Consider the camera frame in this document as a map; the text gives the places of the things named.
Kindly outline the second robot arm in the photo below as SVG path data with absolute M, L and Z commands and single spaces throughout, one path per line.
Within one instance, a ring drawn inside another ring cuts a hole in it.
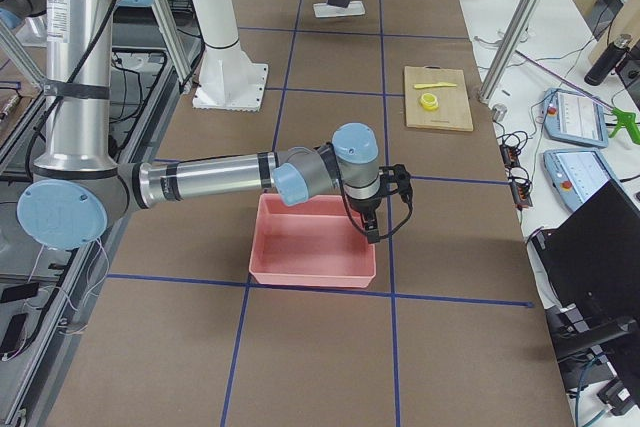
M 13 30 L 27 18 L 37 18 L 46 13 L 47 0 L 1 0 L 1 21 Z

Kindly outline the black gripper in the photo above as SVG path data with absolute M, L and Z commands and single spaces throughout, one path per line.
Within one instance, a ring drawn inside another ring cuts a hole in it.
M 363 187 L 347 185 L 347 202 L 349 207 L 360 215 L 369 244 L 377 243 L 377 209 L 382 202 L 383 193 L 380 181 Z

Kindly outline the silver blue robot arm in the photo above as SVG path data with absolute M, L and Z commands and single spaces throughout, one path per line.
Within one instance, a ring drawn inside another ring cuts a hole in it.
M 336 188 L 358 232 L 370 243 L 380 240 L 376 211 L 388 194 L 386 169 L 378 163 L 374 132 L 361 123 L 341 126 L 315 149 L 164 166 L 116 162 L 108 151 L 112 21 L 125 1 L 47 0 L 46 148 L 32 160 L 34 180 L 17 205 L 30 237 L 72 250 L 161 202 L 273 188 L 293 206 Z

